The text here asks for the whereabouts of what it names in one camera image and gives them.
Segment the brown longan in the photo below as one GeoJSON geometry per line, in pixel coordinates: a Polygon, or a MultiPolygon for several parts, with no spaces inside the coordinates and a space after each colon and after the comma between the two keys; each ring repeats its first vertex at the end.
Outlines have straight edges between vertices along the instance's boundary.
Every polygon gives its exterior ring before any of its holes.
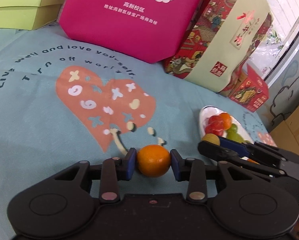
{"type": "Polygon", "coordinates": [[[202,141],[207,141],[217,146],[220,146],[220,139],[217,135],[212,133],[206,133],[205,136],[202,137],[202,141]]]}

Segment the green fruit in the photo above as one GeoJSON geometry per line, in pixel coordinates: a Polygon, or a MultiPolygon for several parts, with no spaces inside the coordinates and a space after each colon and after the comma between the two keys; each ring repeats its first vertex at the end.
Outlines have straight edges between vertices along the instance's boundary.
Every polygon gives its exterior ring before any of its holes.
{"type": "Polygon", "coordinates": [[[227,133],[237,133],[238,126],[236,124],[231,124],[231,127],[226,130],[227,133]]]}
{"type": "Polygon", "coordinates": [[[238,143],[244,143],[243,137],[235,131],[227,131],[226,138],[238,143]]]}

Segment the red wax apple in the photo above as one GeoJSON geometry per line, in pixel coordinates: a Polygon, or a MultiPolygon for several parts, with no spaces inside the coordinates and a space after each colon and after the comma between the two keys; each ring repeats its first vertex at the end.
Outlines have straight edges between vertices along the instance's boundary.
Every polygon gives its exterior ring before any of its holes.
{"type": "Polygon", "coordinates": [[[224,125],[222,122],[214,121],[206,126],[205,133],[222,137],[224,133],[224,125]]]}
{"type": "Polygon", "coordinates": [[[223,119],[219,115],[212,115],[211,117],[209,117],[208,124],[212,124],[214,122],[222,124],[223,119]]]}

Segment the large orange front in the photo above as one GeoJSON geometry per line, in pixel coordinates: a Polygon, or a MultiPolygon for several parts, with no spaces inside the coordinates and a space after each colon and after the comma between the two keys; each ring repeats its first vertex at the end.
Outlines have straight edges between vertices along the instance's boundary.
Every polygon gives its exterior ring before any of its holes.
{"type": "Polygon", "coordinates": [[[163,176],[171,165],[171,155],[160,145],[147,145],[137,152],[138,170],[146,177],[163,176]]]}

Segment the green fruit on plate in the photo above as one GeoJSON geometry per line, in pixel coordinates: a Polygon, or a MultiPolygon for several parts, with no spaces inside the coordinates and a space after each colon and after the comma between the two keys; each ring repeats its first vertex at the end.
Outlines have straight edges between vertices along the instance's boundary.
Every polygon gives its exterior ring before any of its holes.
{"type": "Polygon", "coordinates": [[[231,124],[231,127],[226,130],[227,133],[237,133],[238,126],[236,124],[231,124]]]}

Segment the red wax apple on plate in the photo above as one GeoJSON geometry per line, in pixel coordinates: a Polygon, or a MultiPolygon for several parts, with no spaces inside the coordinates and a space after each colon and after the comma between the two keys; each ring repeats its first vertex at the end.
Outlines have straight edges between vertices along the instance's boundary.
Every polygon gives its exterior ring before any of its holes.
{"type": "Polygon", "coordinates": [[[212,124],[214,122],[222,124],[223,119],[219,115],[212,115],[211,117],[209,117],[208,124],[212,124]]]}

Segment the white oval plate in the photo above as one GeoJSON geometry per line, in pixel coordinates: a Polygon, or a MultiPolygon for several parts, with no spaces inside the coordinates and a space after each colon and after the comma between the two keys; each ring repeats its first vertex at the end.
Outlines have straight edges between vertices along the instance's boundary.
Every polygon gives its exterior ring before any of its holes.
{"type": "MultiPolygon", "coordinates": [[[[223,112],[225,112],[225,111],[222,111],[221,109],[219,109],[215,106],[206,106],[206,107],[203,107],[200,110],[198,121],[199,121],[199,129],[200,129],[201,139],[206,134],[205,133],[205,128],[208,125],[209,117],[211,117],[212,115],[219,115],[220,113],[223,113],[223,112]]],[[[244,143],[247,143],[247,142],[253,143],[254,142],[253,139],[248,134],[246,129],[243,127],[243,125],[236,118],[234,118],[232,115],[231,115],[231,117],[232,117],[232,124],[236,124],[238,126],[238,132],[237,133],[240,134],[243,137],[243,139],[245,140],[244,143]]],[[[227,134],[227,132],[224,130],[224,133],[223,133],[222,137],[226,138],[226,134],[227,134]]]]}

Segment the cardboard box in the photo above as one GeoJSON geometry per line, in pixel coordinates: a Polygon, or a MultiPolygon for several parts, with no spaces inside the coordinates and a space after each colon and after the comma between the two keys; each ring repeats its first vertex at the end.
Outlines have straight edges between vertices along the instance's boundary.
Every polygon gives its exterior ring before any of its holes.
{"type": "Polygon", "coordinates": [[[270,135],[276,146],[299,155],[299,105],[293,113],[281,121],[270,135]]]}

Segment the red cracker box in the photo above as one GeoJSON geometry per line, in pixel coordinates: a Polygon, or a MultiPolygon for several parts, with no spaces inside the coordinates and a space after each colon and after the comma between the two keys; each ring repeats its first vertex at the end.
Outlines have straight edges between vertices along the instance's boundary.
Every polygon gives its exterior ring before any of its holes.
{"type": "Polygon", "coordinates": [[[257,111],[269,98],[268,85],[251,64],[246,64],[229,98],[248,109],[257,111]]]}

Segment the teal printed tablecloth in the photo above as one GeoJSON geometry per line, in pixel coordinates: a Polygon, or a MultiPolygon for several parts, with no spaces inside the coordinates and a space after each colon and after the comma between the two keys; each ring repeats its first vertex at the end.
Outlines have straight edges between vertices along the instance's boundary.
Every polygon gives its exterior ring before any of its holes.
{"type": "Polygon", "coordinates": [[[125,148],[163,142],[183,157],[200,158],[198,117],[206,106],[232,115],[254,141],[267,133],[256,113],[166,74],[160,63],[71,40],[56,23],[35,31],[0,29],[0,239],[15,234],[6,210],[16,194],[78,161],[99,164],[122,156],[115,142],[103,151],[93,137],[96,114],[82,122],[57,94],[58,78],[71,66],[100,80],[91,85],[95,94],[132,87],[154,98],[155,111],[147,123],[118,134],[125,148]]]}

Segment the red green liquor gift bag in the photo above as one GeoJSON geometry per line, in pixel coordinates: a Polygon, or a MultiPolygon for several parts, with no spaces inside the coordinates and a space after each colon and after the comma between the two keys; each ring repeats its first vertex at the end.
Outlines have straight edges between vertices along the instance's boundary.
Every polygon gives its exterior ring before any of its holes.
{"type": "Polygon", "coordinates": [[[228,96],[272,24],[267,0],[205,0],[165,72],[228,96]]]}

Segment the magenta tote bag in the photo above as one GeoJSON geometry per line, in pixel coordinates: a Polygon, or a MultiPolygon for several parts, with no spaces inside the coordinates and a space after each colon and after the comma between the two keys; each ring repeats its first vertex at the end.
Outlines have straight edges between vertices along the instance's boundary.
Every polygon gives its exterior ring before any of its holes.
{"type": "Polygon", "coordinates": [[[60,25],[73,40],[155,63],[176,54],[200,0],[66,0],[60,25]]]}

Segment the light green box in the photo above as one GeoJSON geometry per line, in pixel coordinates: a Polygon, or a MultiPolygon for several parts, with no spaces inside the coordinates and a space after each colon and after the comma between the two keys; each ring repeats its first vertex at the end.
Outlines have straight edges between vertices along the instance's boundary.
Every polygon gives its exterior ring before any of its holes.
{"type": "Polygon", "coordinates": [[[54,22],[65,0],[0,0],[0,29],[36,30],[54,22]]]}

